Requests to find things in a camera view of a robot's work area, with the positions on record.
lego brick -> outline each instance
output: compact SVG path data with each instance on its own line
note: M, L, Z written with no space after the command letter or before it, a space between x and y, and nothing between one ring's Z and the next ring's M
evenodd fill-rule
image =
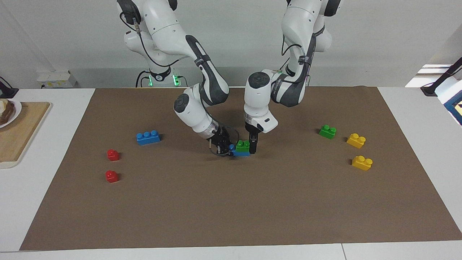
M248 157L250 156L250 152L247 150L246 152L237 152L236 149L234 148L234 144L230 144L230 151L233 153L233 156L235 157Z
M236 146L236 152L238 153L247 153L250 150L250 142L239 140Z
M364 136L359 136L358 134L353 133L350 135L346 142L359 149L363 147L364 143L366 142L366 138Z
M116 150L113 150L113 149L108 150L108 159L110 161L118 161L119 157L120 155Z
M110 183L119 181L119 175L114 171L106 172L106 180Z
M321 130L319 131L320 136L323 136L328 139L334 138L336 133L337 133L337 129L334 127L330 127L327 124L323 125Z
M367 171L371 168L373 164L373 161L371 159L366 159L364 158L364 156L360 155L360 156L356 156L354 159L353 159L353 162L351 165L355 166L356 168L359 168L361 170L364 170L364 171Z
M136 135L136 142L138 142L139 145L160 142L159 133L156 130L145 132L144 134L138 133Z

cable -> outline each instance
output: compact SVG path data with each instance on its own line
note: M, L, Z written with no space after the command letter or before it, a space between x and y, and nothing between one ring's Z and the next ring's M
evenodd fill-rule
M136 78L135 87L138 87L138 82L140 81L140 78L144 73L149 73L149 70L143 70L140 72L140 74L138 74L138 77Z
M310 86L310 82L311 82L311 76L310 76L310 75L308 75L308 77L310 77L310 79L308 80L308 84L306 84L306 86L307 86L307 87L309 87L309 86Z
M13 88L10 83L8 83L8 81L6 81L3 77L0 77L1 80L3 80L8 86L10 86L10 88Z
M290 57L287 58L286 62L279 68L279 70L282 70L282 68L289 62L289 60L290 60Z
M134 29L133 27L131 27L126 21L124 21L124 20L122 19L122 15L123 15L123 12L119 14L120 20L121 20L128 28L130 28L130 29L133 30L133 31L136 31L136 29ZM146 55L147 55L147 56L149 57L149 59L150 59L154 64L156 64L157 66L164 67L164 68L168 68L168 67L170 67L171 65L173 65L173 64L175 64L175 63L177 63L177 62L179 62L180 60L189 58L189 56L184 56L184 57L181 57L181 58L177 59L176 61L174 61L173 63L171 63L171 64L169 64L169 65L160 65L160 64L158 64L157 62L155 62L155 61L151 58L151 56L149 55L149 53L147 53L146 47L144 46L143 38L141 37L141 32L138 32L138 31L136 31L136 32L137 32L138 36L140 37L141 45L143 45L143 50L145 51Z
M183 78L184 81L186 82L186 87L189 87L189 85L188 85L188 80L187 80L185 77L183 77L183 76L178 76L178 78L179 78L179 79Z
M141 79L141 82L140 82L141 87L143 87L143 80L148 80L148 79L149 79L149 77L144 77L144 78Z
M159 63L155 62L151 56L149 55L149 53L147 53L147 50L146 50L146 47L144 46L144 42L143 42L143 37L141 37L141 32L138 32L138 36L140 37L140 40L141 40L141 45L143 46L143 50L145 51L146 55L148 56L148 58L154 63L156 64L157 66L159 67L164 67L164 68L168 68L170 66L172 66L173 64L177 63L180 61L180 59L177 59L176 61L170 63L169 65L160 65Z
M282 50L284 49L284 41L285 41L285 39L286 39L286 37L283 36L282 37L282 45L281 45L281 56L284 56L290 48L295 47L295 46L300 47L300 48L303 49L303 47L300 44L292 44L289 47L287 47L287 49L283 52Z
M120 20L121 20L126 26L128 26L128 28L130 28L130 29L132 29L133 31L135 31L135 29L134 29L133 27L131 27L130 25L128 25L128 24L122 19L122 15L123 15L123 12L121 12L121 13L119 14Z

bread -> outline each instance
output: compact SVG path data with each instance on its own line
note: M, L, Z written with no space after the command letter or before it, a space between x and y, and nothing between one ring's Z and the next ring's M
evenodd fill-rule
M5 124L13 115L14 105L7 99L0 99L0 124Z

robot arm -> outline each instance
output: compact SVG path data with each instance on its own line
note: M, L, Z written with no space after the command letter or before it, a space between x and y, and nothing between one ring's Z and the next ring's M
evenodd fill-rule
M155 48L151 36L145 32L141 32L144 42L146 43L146 52L144 51L138 34L132 30L125 33L124 41L126 46L133 52L136 52L146 59L149 66L149 73L158 85L171 84L171 81L165 80L172 73L171 67L161 67L155 64L151 59L159 64L167 64L168 55Z
M194 59L204 80L187 88L184 94L177 98L174 104L175 113L194 132L217 146L217 154L228 154L231 142L226 128L220 127L205 109L226 101L229 94L228 85L199 41L187 34L179 24L173 12L176 9L176 0L146 0L143 5L140 5L142 8L131 0L117 0L117 2L122 8L127 23L135 26L145 53L149 53L146 46L149 39L152 39L160 56L162 53ZM146 57L158 65L151 55Z
M291 52L287 74L265 69L252 74L245 87L245 128L249 132L250 153L256 152L258 134L268 133L278 125L268 108L270 98L286 107L302 101L314 52L324 52L332 43L325 30L325 16L335 15L339 8L340 0L287 0L282 20L284 42Z

white table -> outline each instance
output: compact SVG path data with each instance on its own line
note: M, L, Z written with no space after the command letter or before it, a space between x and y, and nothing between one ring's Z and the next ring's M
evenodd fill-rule
M379 88L422 166L462 227L462 128L437 98L414 88ZM222 248L96 249L17 252L94 89L21 90L19 101L53 108L19 165L0 169L0 260L3 259L243 259L243 260L460 260L462 241Z

